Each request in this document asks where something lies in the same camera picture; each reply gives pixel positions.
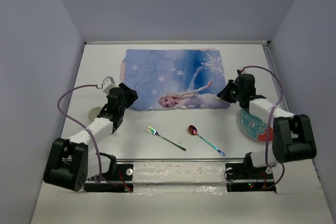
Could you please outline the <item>blue princess print placemat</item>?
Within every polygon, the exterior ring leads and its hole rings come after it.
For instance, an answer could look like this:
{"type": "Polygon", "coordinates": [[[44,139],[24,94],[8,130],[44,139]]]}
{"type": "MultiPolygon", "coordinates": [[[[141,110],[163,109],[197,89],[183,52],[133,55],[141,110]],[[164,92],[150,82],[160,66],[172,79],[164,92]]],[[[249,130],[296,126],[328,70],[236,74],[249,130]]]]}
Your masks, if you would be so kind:
{"type": "Polygon", "coordinates": [[[217,96],[226,85],[218,50],[128,49],[121,81],[137,92],[136,111],[229,108],[217,96]]]}

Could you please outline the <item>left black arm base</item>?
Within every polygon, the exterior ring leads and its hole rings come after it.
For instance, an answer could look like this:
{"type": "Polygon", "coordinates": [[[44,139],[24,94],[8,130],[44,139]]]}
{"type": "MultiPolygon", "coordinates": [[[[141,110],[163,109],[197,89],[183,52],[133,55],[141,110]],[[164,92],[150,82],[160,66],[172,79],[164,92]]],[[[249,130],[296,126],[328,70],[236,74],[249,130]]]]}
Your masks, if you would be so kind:
{"type": "Polygon", "coordinates": [[[87,193],[132,193],[133,184],[133,163],[117,163],[115,172],[106,172],[102,175],[102,182],[96,184],[94,178],[89,178],[83,191],[87,193]]]}

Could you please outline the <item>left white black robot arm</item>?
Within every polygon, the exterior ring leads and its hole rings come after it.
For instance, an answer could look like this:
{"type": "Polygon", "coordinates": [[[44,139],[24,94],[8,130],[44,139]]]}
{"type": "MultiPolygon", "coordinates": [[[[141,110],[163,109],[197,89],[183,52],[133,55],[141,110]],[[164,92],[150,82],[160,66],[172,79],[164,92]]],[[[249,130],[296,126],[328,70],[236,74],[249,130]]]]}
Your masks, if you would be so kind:
{"type": "Polygon", "coordinates": [[[99,151],[98,143],[120,127],[126,109],[138,99],[138,94],[124,83],[108,87],[95,84],[94,88],[107,92],[107,103],[88,126],[69,116],[57,103],[58,111],[80,125],[82,130],[69,138],[59,137],[53,141],[43,174],[44,183],[79,191],[90,177],[88,169],[91,150],[96,151],[98,159],[98,172],[94,174],[96,182],[115,176],[116,166],[109,161],[102,162],[105,154],[99,151]]]}

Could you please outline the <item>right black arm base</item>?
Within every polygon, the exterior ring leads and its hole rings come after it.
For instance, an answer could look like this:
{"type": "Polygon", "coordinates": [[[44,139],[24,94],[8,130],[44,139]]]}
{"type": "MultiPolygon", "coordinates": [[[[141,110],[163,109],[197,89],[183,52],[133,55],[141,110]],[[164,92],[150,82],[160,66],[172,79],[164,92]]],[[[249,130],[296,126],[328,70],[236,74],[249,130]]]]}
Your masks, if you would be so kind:
{"type": "Polygon", "coordinates": [[[248,170],[243,163],[227,163],[225,168],[228,193],[276,191],[272,171],[267,173],[265,167],[248,170]]]}

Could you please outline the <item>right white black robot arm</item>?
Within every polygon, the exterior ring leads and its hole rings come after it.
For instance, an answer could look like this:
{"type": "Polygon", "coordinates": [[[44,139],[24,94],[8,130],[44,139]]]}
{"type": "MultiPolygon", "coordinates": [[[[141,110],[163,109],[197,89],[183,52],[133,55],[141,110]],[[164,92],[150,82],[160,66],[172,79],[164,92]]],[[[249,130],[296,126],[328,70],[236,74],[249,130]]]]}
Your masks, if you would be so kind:
{"type": "Polygon", "coordinates": [[[217,96],[228,103],[239,103],[243,110],[272,128],[272,141],[265,144],[265,150],[245,155],[241,171],[246,177],[255,177],[261,167],[316,157],[317,147],[310,118],[305,114],[287,112],[266,97],[257,95],[252,74],[241,73],[235,80],[229,80],[217,96]]]}

